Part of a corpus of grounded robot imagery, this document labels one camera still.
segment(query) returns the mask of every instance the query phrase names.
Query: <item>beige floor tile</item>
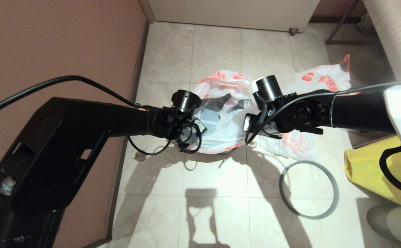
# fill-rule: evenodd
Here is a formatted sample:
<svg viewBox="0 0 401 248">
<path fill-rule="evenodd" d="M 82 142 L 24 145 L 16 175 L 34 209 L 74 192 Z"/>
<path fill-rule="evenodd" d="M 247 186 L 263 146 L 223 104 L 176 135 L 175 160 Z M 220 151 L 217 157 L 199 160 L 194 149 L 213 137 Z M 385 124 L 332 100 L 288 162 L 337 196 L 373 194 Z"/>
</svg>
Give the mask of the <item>beige floor tile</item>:
<svg viewBox="0 0 401 248">
<path fill-rule="evenodd" d="M 155 22 L 150 25 L 141 83 L 188 83 L 194 25 Z"/>
<path fill-rule="evenodd" d="M 303 214 L 319 214 L 314 199 L 292 199 L 292 204 Z M 320 221 L 298 217 L 282 199 L 249 198 L 249 221 L 252 248 L 323 247 Z"/>
<path fill-rule="evenodd" d="M 248 196 L 246 151 L 240 147 L 227 155 L 186 154 L 183 190 L 215 188 L 217 196 Z M 192 192 L 209 196 L 208 192 Z"/>
<path fill-rule="evenodd" d="M 187 191 L 189 195 L 191 192 L 213 195 L 216 190 Z M 186 196 L 182 201 L 179 248 L 250 247 L 247 198 Z"/>
<path fill-rule="evenodd" d="M 256 80 L 275 75 L 279 84 L 294 74 L 289 34 L 242 29 L 243 74 Z"/>
<path fill-rule="evenodd" d="M 343 45 L 341 48 L 342 53 L 350 54 L 350 81 L 353 87 L 395 80 L 392 69 L 386 67 L 377 47 Z"/>
<path fill-rule="evenodd" d="M 118 196 L 111 247 L 177 247 L 182 198 Z"/>
<path fill-rule="evenodd" d="M 319 211 L 325 211 L 331 200 L 317 200 Z M 367 223 L 367 211 L 382 204 L 373 199 L 341 199 L 337 209 L 322 219 L 325 247 L 391 248 L 389 240 L 376 234 Z"/>
<path fill-rule="evenodd" d="M 280 198 L 280 175 L 294 159 L 273 155 L 259 145 L 255 138 L 250 146 L 246 146 L 248 157 L 248 196 Z M 292 167 L 284 181 L 284 190 L 291 198 L 315 198 L 314 183 L 310 165 Z"/>
<path fill-rule="evenodd" d="M 195 25 L 190 82 L 220 70 L 242 72 L 240 29 Z"/>
<path fill-rule="evenodd" d="M 329 64 L 328 52 L 322 36 L 313 32 L 298 33 L 289 36 L 295 72 Z"/>
<path fill-rule="evenodd" d="M 196 88 L 197 83 L 191 83 L 190 84 L 190 91 L 192 92 L 194 90 L 194 88 Z"/>
</svg>

